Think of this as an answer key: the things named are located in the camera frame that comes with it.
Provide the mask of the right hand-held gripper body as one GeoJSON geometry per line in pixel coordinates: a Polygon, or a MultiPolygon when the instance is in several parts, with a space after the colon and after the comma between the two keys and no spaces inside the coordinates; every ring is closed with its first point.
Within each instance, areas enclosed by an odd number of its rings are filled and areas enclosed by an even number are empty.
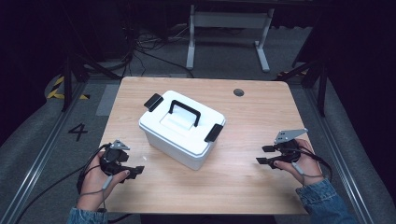
{"type": "Polygon", "coordinates": [[[292,163],[299,160],[301,150],[296,138],[307,132],[306,128],[302,128],[298,130],[283,130],[277,134],[274,140],[274,147],[281,153],[280,159],[282,161],[292,163]]]}

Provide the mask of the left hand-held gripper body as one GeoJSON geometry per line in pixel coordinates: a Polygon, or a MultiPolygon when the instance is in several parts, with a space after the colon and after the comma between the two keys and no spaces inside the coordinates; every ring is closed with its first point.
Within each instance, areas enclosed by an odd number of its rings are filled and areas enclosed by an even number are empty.
{"type": "Polygon", "coordinates": [[[121,171],[128,170],[128,167],[122,166],[122,162],[119,162],[119,156],[122,151],[126,152],[129,149],[120,139],[106,144],[105,152],[100,159],[102,171],[106,175],[116,175],[121,171]]]}

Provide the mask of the person's right hand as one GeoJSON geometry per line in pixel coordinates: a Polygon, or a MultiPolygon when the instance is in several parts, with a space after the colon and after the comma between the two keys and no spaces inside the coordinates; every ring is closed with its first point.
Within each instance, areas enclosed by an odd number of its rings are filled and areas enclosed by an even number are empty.
{"type": "Polygon", "coordinates": [[[275,161],[274,165],[296,178],[303,186],[309,186],[318,183],[324,179],[324,176],[318,166],[318,162],[306,154],[302,154],[297,160],[296,165],[302,171],[299,171],[291,164],[284,161],[275,161]]]}

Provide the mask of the person's left hand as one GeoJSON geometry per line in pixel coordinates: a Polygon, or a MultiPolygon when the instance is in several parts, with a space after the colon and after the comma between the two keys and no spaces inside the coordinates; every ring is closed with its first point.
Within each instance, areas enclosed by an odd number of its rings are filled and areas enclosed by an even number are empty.
{"type": "Polygon", "coordinates": [[[85,175],[77,202],[77,208],[97,211],[112,190],[122,180],[125,180],[128,175],[129,171],[122,171],[110,177],[101,170],[98,161],[93,161],[90,164],[90,171],[85,175]]]}

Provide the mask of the black tripod stand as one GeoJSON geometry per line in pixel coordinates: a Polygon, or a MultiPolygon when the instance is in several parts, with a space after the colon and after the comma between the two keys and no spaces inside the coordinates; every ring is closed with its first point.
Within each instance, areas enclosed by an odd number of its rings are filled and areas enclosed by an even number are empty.
{"type": "Polygon", "coordinates": [[[289,72],[282,73],[280,76],[277,76],[275,81],[286,81],[301,74],[302,72],[305,72],[304,78],[301,81],[301,85],[304,88],[312,89],[313,86],[318,83],[317,109],[319,114],[324,117],[324,103],[327,88],[328,69],[326,67],[326,63],[323,60],[304,63],[289,72]]]}
{"type": "Polygon", "coordinates": [[[114,74],[107,68],[104,68],[99,63],[96,63],[75,53],[68,54],[64,63],[64,70],[62,72],[62,75],[64,77],[64,106],[62,109],[63,112],[65,112],[73,102],[72,77],[75,77],[77,82],[86,82],[89,79],[87,69],[85,68],[86,64],[93,70],[104,74],[106,77],[115,80],[121,80],[120,76],[114,74]]]}

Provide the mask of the yellow black floor tape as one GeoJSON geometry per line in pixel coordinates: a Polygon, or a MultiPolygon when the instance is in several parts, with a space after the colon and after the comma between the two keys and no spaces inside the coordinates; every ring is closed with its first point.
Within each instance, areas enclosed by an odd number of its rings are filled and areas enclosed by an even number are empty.
{"type": "Polygon", "coordinates": [[[51,90],[49,91],[49,94],[47,95],[48,99],[51,99],[51,98],[63,99],[64,98],[64,94],[58,92],[58,90],[60,89],[63,82],[64,82],[64,76],[59,75],[57,77],[56,81],[54,82],[51,90]]]}

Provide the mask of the aluminium floor rail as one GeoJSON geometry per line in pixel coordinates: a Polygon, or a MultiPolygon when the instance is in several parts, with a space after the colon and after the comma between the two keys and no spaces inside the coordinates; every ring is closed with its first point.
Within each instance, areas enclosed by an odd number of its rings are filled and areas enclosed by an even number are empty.
{"type": "Polygon", "coordinates": [[[358,221],[361,224],[374,224],[373,218],[365,204],[365,201],[361,197],[361,192],[357,186],[355,178],[352,176],[352,173],[347,167],[347,162],[342,155],[340,147],[335,141],[329,123],[324,117],[321,116],[318,110],[317,100],[314,92],[311,89],[304,89],[304,93],[310,106],[315,111],[315,117],[318,121],[318,125],[323,132],[326,143],[330,147],[332,162],[340,176],[341,182],[343,183],[346,194],[348,195],[348,198],[354,208],[358,221]]]}
{"type": "Polygon", "coordinates": [[[23,209],[26,201],[28,200],[36,181],[40,177],[47,160],[54,149],[56,144],[56,140],[64,127],[69,115],[71,114],[75,104],[77,103],[77,99],[84,92],[86,87],[86,83],[78,83],[75,89],[72,91],[71,102],[69,107],[61,112],[53,127],[50,130],[49,135],[46,138],[45,143],[40,148],[35,160],[29,170],[27,171],[18,191],[16,192],[13,200],[8,206],[4,216],[0,219],[0,224],[16,224],[18,216],[21,214],[21,210],[23,209]]]}

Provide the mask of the white metal desk frame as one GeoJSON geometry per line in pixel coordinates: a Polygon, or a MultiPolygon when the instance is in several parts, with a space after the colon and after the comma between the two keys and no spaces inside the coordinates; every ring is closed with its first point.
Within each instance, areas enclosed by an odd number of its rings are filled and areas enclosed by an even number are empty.
{"type": "Polygon", "coordinates": [[[268,35],[275,10],[270,8],[264,13],[238,13],[238,12],[207,12],[197,11],[195,5],[191,5],[189,17],[190,40],[187,52],[186,68],[194,67],[195,54],[195,28],[237,28],[237,29],[261,29],[262,36],[254,42],[262,71],[268,73],[270,66],[264,52],[264,43],[268,35]]]}

